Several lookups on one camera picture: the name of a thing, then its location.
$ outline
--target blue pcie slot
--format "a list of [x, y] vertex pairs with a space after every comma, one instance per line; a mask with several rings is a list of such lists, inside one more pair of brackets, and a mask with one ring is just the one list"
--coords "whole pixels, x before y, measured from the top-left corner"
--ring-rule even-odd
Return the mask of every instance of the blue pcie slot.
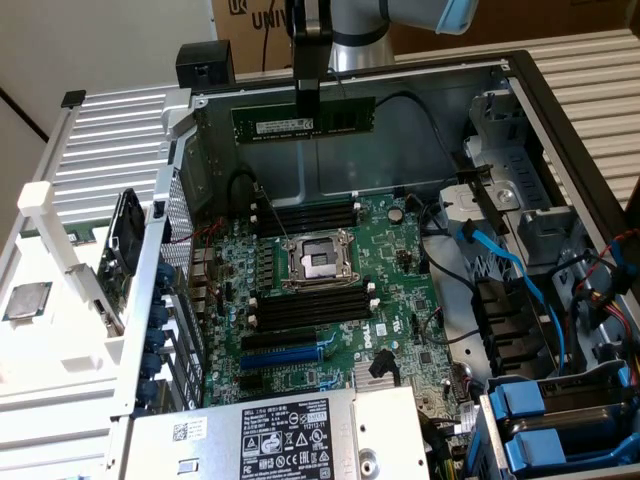
[[288, 348], [278, 352], [246, 355], [240, 359], [240, 368], [242, 370], [252, 370], [255, 368], [269, 368], [292, 363], [322, 362], [324, 359], [324, 348], [333, 342], [335, 336], [334, 333], [330, 340], [318, 342], [317, 345], [309, 347]]

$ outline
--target sticker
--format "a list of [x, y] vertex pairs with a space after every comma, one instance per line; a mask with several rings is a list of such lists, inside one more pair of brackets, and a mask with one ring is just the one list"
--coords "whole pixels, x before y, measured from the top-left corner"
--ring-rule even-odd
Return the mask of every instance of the sticker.
[[242, 411], [240, 480], [334, 480], [329, 400]]
[[193, 418], [173, 425], [173, 441], [202, 440], [207, 437], [207, 417]]
[[474, 405], [472, 401], [460, 404], [460, 424], [453, 428], [456, 435], [471, 433], [476, 424], [478, 410], [480, 410], [480, 406]]
[[362, 338], [364, 339], [364, 348], [373, 348], [373, 344], [371, 343], [371, 330], [369, 329], [368, 323], [362, 326]]
[[376, 324], [376, 336], [378, 337], [387, 336], [387, 326], [384, 323]]
[[277, 120], [274, 122], [256, 123], [256, 133], [297, 132], [299, 130], [313, 130], [313, 118], [296, 118], [294, 120]]
[[396, 318], [393, 320], [393, 331], [395, 333], [402, 332], [402, 324], [400, 323], [400, 319], [396, 315]]

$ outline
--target green circuit board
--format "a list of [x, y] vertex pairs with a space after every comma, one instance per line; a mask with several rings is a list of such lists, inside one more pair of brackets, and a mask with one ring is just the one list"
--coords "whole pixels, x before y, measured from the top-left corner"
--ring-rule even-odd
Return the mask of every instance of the green circuit board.
[[[222, 265], [215, 269], [212, 281], [219, 285], [231, 282], [233, 297], [225, 302], [224, 317], [204, 322], [208, 348], [204, 406], [269, 394], [353, 386], [356, 364], [372, 361], [377, 352], [387, 349], [396, 356], [402, 384], [413, 387], [419, 408], [438, 417], [458, 413], [453, 393], [443, 394], [442, 382], [451, 375], [448, 347], [423, 343], [412, 328], [412, 314], [423, 324], [437, 308], [431, 276], [418, 273], [416, 216], [406, 214], [401, 224], [392, 224], [387, 217], [389, 209], [399, 207], [404, 211], [405, 206], [403, 199], [392, 195], [362, 197], [358, 202], [358, 225], [346, 229], [355, 237], [351, 243], [353, 270], [360, 278], [371, 277], [380, 304], [372, 318], [317, 327], [319, 340], [334, 338], [325, 348], [321, 363], [241, 371], [240, 358], [245, 354], [240, 348], [241, 339], [254, 334], [247, 323], [249, 292], [261, 282], [260, 260], [265, 249], [273, 252], [273, 285], [261, 295], [292, 294], [281, 288], [282, 279], [288, 276], [288, 256], [282, 248], [285, 239], [258, 239], [252, 235], [249, 223], [242, 221], [236, 221], [224, 236], [215, 239], [210, 248]], [[405, 258], [402, 265], [398, 252]], [[207, 306], [206, 319], [215, 317], [213, 303]], [[431, 323], [432, 335], [442, 336], [436, 322]], [[263, 388], [242, 390], [238, 378], [252, 373], [262, 376]]]

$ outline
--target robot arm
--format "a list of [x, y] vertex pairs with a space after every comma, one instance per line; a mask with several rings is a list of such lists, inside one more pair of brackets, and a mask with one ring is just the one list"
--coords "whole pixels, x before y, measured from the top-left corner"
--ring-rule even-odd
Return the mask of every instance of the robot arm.
[[312, 116], [319, 79], [335, 71], [393, 63], [390, 22], [460, 35], [478, 0], [286, 0], [299, 113]]

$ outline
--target cpu socket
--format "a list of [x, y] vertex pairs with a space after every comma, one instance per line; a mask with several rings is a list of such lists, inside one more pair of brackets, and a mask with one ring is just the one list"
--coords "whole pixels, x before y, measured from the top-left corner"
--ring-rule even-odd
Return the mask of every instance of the cpu socket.
[[344, 286], [360, 279], [353, 271], [351, 242], [354, 236], [344, 230], [335, 234], [304, 235], [286, 242], [289, 278], [284, 288], [318, 290]]

